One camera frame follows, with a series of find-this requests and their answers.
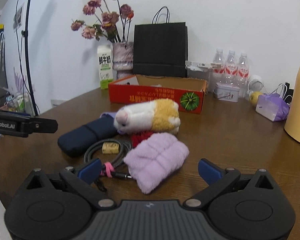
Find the navy blue zip pouch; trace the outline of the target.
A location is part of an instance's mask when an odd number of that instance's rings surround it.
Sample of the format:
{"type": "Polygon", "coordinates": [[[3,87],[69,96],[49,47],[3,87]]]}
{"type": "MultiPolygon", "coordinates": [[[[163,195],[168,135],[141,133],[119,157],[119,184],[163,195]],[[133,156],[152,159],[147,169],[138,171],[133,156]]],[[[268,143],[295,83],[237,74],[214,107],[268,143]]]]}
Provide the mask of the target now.
{"type": "Polygon", "coordinates": [[[98,118],[61,135],[57,144],[70,158],[80,158],[94,143],[113,138],[117,134],[112,118],[98,118]]]}

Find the white yellow plush toy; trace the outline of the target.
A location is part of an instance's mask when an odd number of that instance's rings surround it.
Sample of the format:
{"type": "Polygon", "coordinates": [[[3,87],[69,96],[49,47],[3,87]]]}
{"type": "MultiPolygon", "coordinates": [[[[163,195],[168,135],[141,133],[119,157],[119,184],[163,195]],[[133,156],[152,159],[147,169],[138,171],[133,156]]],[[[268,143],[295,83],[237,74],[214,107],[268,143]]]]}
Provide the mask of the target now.
{"type": "Polygon", "coordinates": [[[127,134],[135,148],[154,133],[179,132],[179,105],[171,99],[155,99],[122,107],[114,116],[118,132],[127,134]]]}

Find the small beige cracker piece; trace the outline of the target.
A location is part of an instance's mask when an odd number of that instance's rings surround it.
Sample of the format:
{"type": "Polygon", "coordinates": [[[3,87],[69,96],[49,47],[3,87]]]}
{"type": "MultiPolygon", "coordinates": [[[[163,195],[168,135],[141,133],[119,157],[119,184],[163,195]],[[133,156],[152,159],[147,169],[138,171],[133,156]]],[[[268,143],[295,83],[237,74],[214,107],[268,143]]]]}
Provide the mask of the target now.
{"type": "Polygon", "coordinates": [[[102,145],[103,154],[118,154],[120,145],[117,142],[104,142],[102,145]]]}

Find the lavender cloth under pouch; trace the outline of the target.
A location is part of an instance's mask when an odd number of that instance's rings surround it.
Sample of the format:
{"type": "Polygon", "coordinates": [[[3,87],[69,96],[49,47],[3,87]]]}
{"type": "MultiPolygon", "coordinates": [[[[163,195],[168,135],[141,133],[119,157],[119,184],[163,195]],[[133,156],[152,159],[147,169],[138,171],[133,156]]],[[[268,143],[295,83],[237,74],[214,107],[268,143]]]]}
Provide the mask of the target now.
{"type": "Polygon", "coordinates": [[[103,112],[100,115],[100,118],[112,118],[113,120],[115,119],[117,112],[103,112]]]}

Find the purple tissue packet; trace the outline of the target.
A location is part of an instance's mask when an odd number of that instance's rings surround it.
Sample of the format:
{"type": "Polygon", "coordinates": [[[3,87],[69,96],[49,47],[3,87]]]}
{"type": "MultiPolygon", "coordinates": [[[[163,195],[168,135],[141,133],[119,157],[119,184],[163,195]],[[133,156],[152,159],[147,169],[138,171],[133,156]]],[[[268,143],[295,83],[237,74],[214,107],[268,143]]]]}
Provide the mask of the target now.
{"type": "Polygon", "coordinates": [[[290,106],[279,94],[262,94],[258,96],[256,112],[272,122],[287,119],[290,106]]]}

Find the clear plastic food container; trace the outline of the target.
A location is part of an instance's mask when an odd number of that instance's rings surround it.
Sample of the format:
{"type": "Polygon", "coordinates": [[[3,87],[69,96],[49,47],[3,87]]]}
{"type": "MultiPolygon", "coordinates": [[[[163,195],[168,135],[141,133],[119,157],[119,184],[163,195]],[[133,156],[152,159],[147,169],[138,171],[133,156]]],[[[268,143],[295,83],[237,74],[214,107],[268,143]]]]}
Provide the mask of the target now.
{"type": "Polygon", "coordinates": [[[211,69],[204,67],[186,66],[187,77],[206,81],[206,92],[209,91],[211,69]]]}

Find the clear water bottle left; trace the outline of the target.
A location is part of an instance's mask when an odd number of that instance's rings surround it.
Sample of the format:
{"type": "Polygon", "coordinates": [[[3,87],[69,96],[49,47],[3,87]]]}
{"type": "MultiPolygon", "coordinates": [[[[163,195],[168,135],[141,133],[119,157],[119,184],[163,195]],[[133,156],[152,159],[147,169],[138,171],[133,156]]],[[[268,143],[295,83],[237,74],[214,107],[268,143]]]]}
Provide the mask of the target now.
{"type": "Polygon", "coordinates": [[[212,61],[216,68],[212,71],[212,84],[215,85],[218,82],[221,82],[224,71],[225,71],[225,64],[224,64],[224,56],[223,56],[223,49],[216,49],[216,54],[212,61]]]}

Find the small white desk fan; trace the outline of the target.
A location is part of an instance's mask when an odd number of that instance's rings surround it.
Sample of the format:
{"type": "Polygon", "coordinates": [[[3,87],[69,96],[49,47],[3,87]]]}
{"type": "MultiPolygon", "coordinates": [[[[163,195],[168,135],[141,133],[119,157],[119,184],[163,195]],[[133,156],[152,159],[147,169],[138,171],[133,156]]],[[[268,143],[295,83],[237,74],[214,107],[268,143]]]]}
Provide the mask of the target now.
{"type": "Polygon", "coordinates": [[[262,78],[258,75],[251,75],[248,79],[247,95],[251,96],[253,92],[260,92],[264,88],[262,78]]]}

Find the clear water bottle middle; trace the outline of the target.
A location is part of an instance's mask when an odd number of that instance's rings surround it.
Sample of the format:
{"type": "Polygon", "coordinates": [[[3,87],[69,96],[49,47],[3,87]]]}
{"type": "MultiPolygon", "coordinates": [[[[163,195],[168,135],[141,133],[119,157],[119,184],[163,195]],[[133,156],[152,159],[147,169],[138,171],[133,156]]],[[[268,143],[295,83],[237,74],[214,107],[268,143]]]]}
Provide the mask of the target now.
{"type": "Polygon", "coordinates": [[[224,81],[227,85],[234,85],[236,81],[238,66],[236,62],[236,52],[229,50],[229,55],[225,61],[225,77],[224,81]]]}

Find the clear water bottle right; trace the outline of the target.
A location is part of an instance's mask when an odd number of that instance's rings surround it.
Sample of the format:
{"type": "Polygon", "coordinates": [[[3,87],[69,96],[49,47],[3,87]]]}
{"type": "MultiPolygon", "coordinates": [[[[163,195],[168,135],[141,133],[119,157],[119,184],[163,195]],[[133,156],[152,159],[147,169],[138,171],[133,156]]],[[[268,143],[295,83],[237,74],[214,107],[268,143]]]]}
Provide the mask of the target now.
{"type": "Polygon", "coordinates": [[[249,79],[249,64],[247,62],[247,54],[241,53],[238,62],[237,82],[239,87],[239,98],[244,98],[247,92],[249,79]]]}

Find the flat white orange carton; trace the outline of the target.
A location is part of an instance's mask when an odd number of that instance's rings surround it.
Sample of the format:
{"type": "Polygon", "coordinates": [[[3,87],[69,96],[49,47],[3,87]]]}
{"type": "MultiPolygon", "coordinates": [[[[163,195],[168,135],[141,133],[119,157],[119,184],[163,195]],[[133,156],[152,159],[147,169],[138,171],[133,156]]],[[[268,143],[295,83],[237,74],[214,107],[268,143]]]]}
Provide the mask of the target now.
{"type": "Polygon", "coordinates": [[[200,63],[194,61],[185,61],[185,68],[195,72],[206,72],[208,70],[221,69],[221,63],[200,63]]]}

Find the purple marbled vase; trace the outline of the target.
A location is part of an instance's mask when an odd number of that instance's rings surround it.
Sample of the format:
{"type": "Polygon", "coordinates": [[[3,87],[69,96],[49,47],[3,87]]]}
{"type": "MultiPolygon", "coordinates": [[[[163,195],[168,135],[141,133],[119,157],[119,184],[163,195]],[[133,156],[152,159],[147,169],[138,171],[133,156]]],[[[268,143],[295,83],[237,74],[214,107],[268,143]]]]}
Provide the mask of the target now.
{"type": "Polygon", "coordinates": [[[133,42],[113,44],[113,70],[117,80],[133,74],[133,52],[133,42]]]}

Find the black paper shopping bag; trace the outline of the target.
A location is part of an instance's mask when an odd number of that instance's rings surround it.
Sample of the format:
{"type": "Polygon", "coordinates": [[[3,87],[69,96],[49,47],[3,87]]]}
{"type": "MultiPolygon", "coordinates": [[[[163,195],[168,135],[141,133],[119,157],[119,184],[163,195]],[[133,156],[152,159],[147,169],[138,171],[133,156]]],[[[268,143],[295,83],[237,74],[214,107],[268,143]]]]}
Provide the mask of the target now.
{"type": "Polygon", "coordinates": [[[133,74],[187,77],[187,60],[186,23],[171,23],[167,6],[157,11],[151,24],[134,27],[133,74]]]}

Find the black light stand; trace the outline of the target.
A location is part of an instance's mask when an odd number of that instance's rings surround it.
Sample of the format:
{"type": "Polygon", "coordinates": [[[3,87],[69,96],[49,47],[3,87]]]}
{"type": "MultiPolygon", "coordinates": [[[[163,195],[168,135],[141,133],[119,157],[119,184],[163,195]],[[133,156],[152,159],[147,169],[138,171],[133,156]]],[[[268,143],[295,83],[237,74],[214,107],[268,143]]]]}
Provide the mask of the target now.
{"type": "Polygon", "coordinates": [[[24,76],[23,74],[21,77],[23,78],[24,87],[27,88],[27,92],[30,95],[32,107],[33,107],[33,114],[34,116],[38,116],[40,111],[36,104],[35,97],[34,97],[34,90],[32,86],[32,79],[31,79],[31,71],[30,71],[30,58],[29,58],[29,15],[30,15],[30,5],[31,0],[27,0],[26,3],[26,12],[25,12],[25,29],[21,32],[24,38],[24,53],[25,53],[25,67],[26,67],[26,76],[28,85],[25,85],[24,76]]]}

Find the dried pink rose bouquet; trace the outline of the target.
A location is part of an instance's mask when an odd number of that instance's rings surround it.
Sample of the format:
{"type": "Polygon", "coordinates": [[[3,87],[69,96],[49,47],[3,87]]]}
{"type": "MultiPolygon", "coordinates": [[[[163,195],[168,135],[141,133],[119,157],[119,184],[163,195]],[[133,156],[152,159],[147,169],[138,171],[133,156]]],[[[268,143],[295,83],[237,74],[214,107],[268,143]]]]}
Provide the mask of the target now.
{"type": "Polygon", "coordinates": [[[94,16],[95,23],[75,20],[70,25],[71,30],[81,30],[81,36],[87,40],[105,37],[111,43],[127,43],[134,10],[128,4],[121,4],[120,0],[113,1],[117,3],[118,11],[111,11],[106,0],[89,0],[82,12],[85,16],[94,16]]]}

